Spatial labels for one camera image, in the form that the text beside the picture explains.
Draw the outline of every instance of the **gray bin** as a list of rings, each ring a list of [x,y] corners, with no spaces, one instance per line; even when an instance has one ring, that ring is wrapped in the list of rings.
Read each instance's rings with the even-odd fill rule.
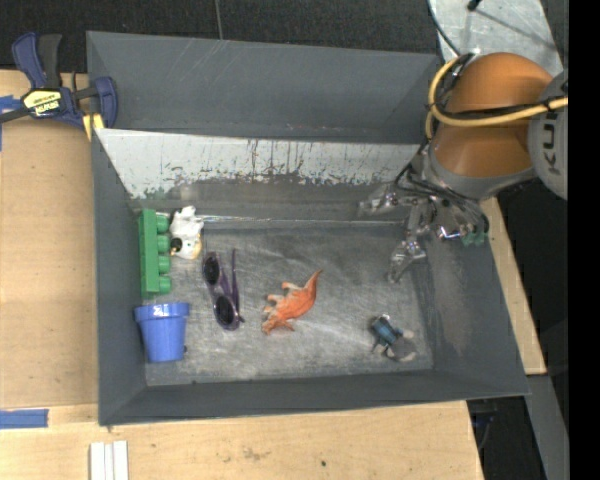
[[[120,105],[92,142],[101,424],[528,392],[489,246],[427,240],[390,285],[404,214],[357,215],[422,140],[435,56],[89,33],[88,61]],[[174,259],[172,293],[141,298],[139,210],[191,204],[205,250],[225,268],[237,251],[236,331],[215,323],[199,261]],[[265,296],[318,268],[295,332],[262,333]],[[191,304],[187,352],[149,364],[133,308],[173,300]],[[371,353],[383,313],[415,332],[414,361]]]

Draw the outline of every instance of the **white toy figure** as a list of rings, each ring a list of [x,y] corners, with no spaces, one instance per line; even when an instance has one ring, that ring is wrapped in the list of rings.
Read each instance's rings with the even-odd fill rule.
[[[186,206],[173,214],[169,226],[171,233],[171,254],[187,260],[194,260],[202,250],[200,232],[204,222],[196,217],[194,206]]]

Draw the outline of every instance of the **black floor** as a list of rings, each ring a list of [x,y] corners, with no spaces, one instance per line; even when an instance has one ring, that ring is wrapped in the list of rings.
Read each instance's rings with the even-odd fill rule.
[[[568,67],[569,0],[541,1]],[[0,0],[0,67],[19,35],[37,31],[63,35],[62,71],[85,72],[87,30],[439,52],[425,0]],[[568,424],[567,204],[539,183],[499,201]],[[470,407],[487,480],[544,478],[522,399]]]

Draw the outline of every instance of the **yellow label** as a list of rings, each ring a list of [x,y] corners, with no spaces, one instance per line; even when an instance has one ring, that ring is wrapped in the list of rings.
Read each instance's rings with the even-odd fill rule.
[[[50,110],[60,107],[62,94],[58,91],[32,91],[23,100],[23,105],[28,109],[34,109],[36,115],[42,115]]]

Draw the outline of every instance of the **bin floor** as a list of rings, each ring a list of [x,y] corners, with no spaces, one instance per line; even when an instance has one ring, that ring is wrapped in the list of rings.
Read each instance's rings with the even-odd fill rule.
[[[213,229],[204,231],[204,252],[220,254],[227,275],[236,249],[241,314],[235,331],[215,321],[201,275],[204,252],[194,261],[172,257],[169,295],[146,301],[185,301],[186,353],[181,361],[147,364],[149,385],[225,382],[264,378],[316,377],[404,370],[433,366],[416,286],[407,273],[399,284],[386,281],[388,259],[400,239],[395,225],[334,225]],[[281,283],[303,286],[318,269],[313,308],[292,322],[295,331],[262,332],[267,294],[282,294]],[[394,326],[415,333],[416,358],[398,363],[372,353],[370,321],[388,314]]]

